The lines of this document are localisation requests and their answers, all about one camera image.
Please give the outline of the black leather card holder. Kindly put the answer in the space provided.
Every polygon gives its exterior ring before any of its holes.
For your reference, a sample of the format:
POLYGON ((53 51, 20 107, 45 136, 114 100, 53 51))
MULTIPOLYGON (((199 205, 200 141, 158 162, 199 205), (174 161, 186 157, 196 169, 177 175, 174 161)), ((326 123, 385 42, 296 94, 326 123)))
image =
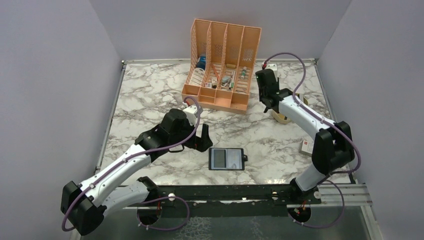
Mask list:
POLYGON ((243 148, 211 147, 208 150, 210 171, 243 171, 248 156, 243 148))

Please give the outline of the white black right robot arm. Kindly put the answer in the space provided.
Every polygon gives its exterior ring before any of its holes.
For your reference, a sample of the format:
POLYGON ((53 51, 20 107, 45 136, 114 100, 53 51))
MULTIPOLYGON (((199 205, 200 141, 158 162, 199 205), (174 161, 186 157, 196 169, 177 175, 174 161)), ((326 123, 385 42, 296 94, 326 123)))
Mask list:
POLYGON ((334 122, 305 105, 288 88, 280 89, 272 69, 255 73, 259 100, 266 110, 273 110, 288 117, 312 139, 311 165, 290 181, 289 199, 300 204, 313 189, 355 158, 350 126, 334 122))

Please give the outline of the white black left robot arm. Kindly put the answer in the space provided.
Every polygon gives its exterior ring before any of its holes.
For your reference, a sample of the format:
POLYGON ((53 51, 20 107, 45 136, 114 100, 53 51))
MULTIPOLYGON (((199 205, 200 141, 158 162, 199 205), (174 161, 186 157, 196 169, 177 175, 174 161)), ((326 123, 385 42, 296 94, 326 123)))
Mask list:
POLYGON ((159 193, 158 186, 147 176, 125 187, 121 184, 159 157, 172 153, 175 147, 199 152, 211 148, 213 143, 207 124, 202 124, 201 136, 196 135, 202 112, 203 109, 196 105, 183 110, 172 108, 158 125, 142 132, 108 167, 81 183, 68 182, 61 196, 62 230, 76 230, 85 236, 99 227, 108 214, 133 204, 149 206, 169 199, 166 194, 159 193))

